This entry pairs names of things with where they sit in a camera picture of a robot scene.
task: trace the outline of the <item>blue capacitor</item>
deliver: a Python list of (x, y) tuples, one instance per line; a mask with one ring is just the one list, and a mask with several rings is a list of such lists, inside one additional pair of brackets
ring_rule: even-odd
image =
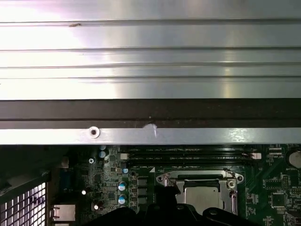
[(118, 198), (118, 203), (120, 204), (120, 205), (123, 205), (123, 204), (125, 204), (126, 203), (126, 197), (122, 194), (121, 196), (119, 196), (119, 198)]
[(126, 186), (127, 186), (126, 182), (122, 181), (122, 182), (119, 183), (118, 189), (120, 191), (124, 191), (126, 189)]

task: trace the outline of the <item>integrated circuit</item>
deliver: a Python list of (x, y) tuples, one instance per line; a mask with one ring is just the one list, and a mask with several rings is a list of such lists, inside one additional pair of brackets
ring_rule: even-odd
[(272, 194), (272, 207), (285, 207), (285, 194), (273, 193)]

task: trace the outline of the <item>chip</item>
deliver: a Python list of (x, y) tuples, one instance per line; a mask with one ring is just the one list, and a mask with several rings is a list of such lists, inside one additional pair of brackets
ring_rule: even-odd
[(102, 177), (101, 177), (99, 174), (96, 174), (96, 175), (94, 176), (94, 181), (99, 182), (99, 181), (101, 181), (101, 180), (102, 180)]
[(115, 193), (114, 192), (109, 192), (108, 193), (108, 199), (114, 200), (115, 199)]
[(285, 207), (285, 194), (273, 193), (272, 194), (272, 207)]

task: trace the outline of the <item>silver screw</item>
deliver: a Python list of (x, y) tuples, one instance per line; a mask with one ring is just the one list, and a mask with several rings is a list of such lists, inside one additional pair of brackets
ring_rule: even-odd
[(209, 213), (210, 213), (211, 215), (217, 215), (216, 210), (209, 210)]
[(89, 163), (90, 163), (90, 164), (93, 164), (94, 162), (95, 162), (95, 159), (93, 159), (93, 158), (90, 158), (90, 159), (89, 159)]
[(229, 188), (235, 188), (235, 185), (236, 185), (234, 180), (229, 180), (227, 184), (228, 184)]

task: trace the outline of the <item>screw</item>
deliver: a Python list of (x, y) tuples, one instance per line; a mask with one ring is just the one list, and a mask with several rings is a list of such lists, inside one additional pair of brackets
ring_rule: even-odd
[(235, 187), (235, 182), (233, 180), (229, 180), (227, 184), (228, 184), (229, 188), (234, 188)]
[(178, 210), (182, 210), (182, 209), (184, 209), (184, 206), (182, 206), (182, 205), (177, 205), (177, 209), (178, 209)]
[(95, 159), (94, 159), (94, 158), (90, 158), (90, 159), (89, 159), (89, 163), (90, 163), (90, 164), (93, 164), (94, 162), (95, 162)]
[(209, 213), (210, 213), (211, 215), (217, 215), (216, 210), (209, 210)]

